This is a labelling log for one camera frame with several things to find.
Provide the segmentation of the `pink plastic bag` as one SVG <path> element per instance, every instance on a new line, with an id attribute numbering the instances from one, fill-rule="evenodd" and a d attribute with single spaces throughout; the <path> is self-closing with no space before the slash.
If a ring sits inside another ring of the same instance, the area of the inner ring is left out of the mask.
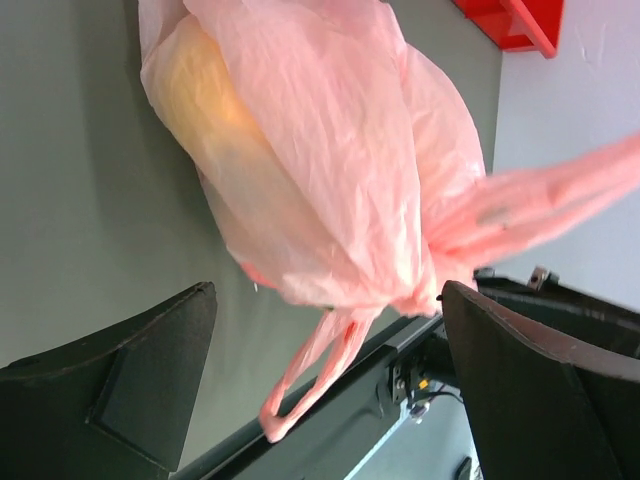
<path id="1" fill-rule="evenodd" d="M 323 316 L 264 402 L 281 440 L 392 307 L 551 240 L 639 184 L 639 138 L 487 175 L 448 76 L 381 1 L 142 1 L 141 82 L 232 257 Z"/>

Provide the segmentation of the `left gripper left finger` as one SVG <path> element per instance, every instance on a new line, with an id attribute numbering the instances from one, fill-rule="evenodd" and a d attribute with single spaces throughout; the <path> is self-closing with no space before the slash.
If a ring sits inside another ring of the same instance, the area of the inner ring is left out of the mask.
<path id="1" fill-rule="evenodd" d="M 216 321 L 211 282 L 1 370 L 4 479 L 176 472 Z"/>

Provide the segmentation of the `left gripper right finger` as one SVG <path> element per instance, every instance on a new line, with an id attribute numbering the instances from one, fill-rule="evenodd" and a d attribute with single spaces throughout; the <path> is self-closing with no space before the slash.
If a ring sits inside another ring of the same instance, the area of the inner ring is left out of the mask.
<path id="1" fill-rule="evenodd" d="M 483 475 L 639 475 L 639 316 L 559 285 L 448 282 L 443 317 Z"/>

